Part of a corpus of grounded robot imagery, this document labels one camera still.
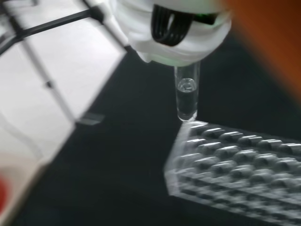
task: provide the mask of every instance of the white surface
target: white surface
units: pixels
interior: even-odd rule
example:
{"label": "white surface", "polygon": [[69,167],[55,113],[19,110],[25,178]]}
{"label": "white surface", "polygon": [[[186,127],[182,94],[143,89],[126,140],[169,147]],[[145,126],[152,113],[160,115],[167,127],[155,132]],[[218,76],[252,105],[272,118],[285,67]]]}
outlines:
{"label": "white surface", "polygon": [[[85,9],[76,0],[40,0],[36,7],[28,0],[13,4],[26,27]],[[77,117],[89,107],[123,56],[90,19],[36,34],[28,41]],[[30,137],[47,159],[73,129],[20,44],[0,57],[0,152],[32,157],[26,145],[3,129],[11,129],[4,118]]]}

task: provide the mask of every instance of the orange object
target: orange object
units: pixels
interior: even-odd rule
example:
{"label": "orange object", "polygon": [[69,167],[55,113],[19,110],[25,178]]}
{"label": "orange object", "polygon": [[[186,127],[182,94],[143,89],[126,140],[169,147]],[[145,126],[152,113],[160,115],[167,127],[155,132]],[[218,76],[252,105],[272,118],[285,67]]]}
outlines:
{"label": "orange object", "polygon": [[3,178],[0,178],[0,214],[4,210],[8,200],[8,184]]}
{"label": "orange object", "polygon": [[274,69],[280,83],[301,101],[301,1],[225,0],[234,24]]}

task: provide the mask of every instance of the metal stand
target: metal stand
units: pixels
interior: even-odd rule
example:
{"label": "metal stand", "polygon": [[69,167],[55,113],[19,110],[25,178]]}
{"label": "metal stand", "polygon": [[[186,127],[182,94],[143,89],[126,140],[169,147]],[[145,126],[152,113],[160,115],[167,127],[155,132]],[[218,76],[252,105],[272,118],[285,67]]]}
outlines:
{"label": "metal stand", "polygon": [[[90,6],[86,0],[82,0],[83,3],[88,7],[88,10],[66,16],[45,24],[41,24],[29,29],[24,29],[21,24],[18,22],[17,18],[13,16],[8,9],[6,9],[5,5],[3,2],[0,0],[0,9],[2,9],[3,13],[7,16],[8,21],[11,25],[11,27],[14,29],[16,36],[9,40],[4,46],[0,48],[0,56],[5,53],[9,48],[11,48],[14,44],[21,42],[25,52],[27,53],[29,59],[31,60],[33,66],[36,68],[38,74],[42,78],[42,80],[45,82],[45,86],[51,90],[51,93],[62,109],[62,112],[65,114],[66,118],[71,121],[71,122],[76,122],[75,117],[72,114],[72,111],[70,110],[69,106],[67,105],[66,101],[56,89],[53,81],[51,80],[51,77],[47,73],[46,69],[43,67],[42,63],[40,62],[39,58],[37,57],[36,53],[34,52],[33,48],[29,45],[29,43],[26,41],[26,37],[38,34],[43,31],[50,30],[52,28],[56,28],[65,24],[69,24],[84,18],[92,18],[98,21],[101,25],[104,25],[105,29],[108,31],[108,33],[111,35],[111,37],[117,42],[117,44],[120,45],[124,50],[126,48],[122,44],[122,42],[119,40],[119,38],[112,32],[109,27],[107,27],[103,21],[104,21],[104,14],[101,11],[101,9],[98,6]],[[93,119],[88,119],[89,123],[84,123],[88,125],[94,125],[95,120]]]}

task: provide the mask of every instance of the black rod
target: black rod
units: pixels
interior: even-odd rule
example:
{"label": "black rod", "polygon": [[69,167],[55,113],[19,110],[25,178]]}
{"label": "black rod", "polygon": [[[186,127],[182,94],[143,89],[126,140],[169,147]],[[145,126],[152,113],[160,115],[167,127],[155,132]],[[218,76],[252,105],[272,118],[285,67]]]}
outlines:
{"label": "black rod", "polygon": [[41,24],[41,25],[38,25],[38,26],[35,26],[32,28],[25,29],[24,34],[25,34],[25,37],[28,37],[30,35],[44,32],[44,31],[47,31],[47,30],[50,30],[50,29],[53,29],[53,28],[56,28],[56,27],[59,27],[59,26],[65,25],[65,24],[69,24],[69,23],[72,23],[72,22],[75,22],[78,20],[88,18],[88,17],[90,17],[89,9],[79,12],[79,13],[69,15],[69,16],[65,16],[63,18],[59,18],[54,21],[50,21],[45,24]]}
{"label": "black rod", "polygon": [[0,47],[0,56],[17,42],[18,40],[16,38],[12,38],[11,40],[7,41],[3,46]]}

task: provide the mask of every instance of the red object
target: red object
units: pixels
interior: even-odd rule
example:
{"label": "red object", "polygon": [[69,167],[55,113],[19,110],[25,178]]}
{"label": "red object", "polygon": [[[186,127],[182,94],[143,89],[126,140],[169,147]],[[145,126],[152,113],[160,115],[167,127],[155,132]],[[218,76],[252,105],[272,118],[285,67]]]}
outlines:
{"label": "red object", "polygon": [[7,199],[8,199],[8,183],[3,177],[0,177],[0,214],[4,210]]}

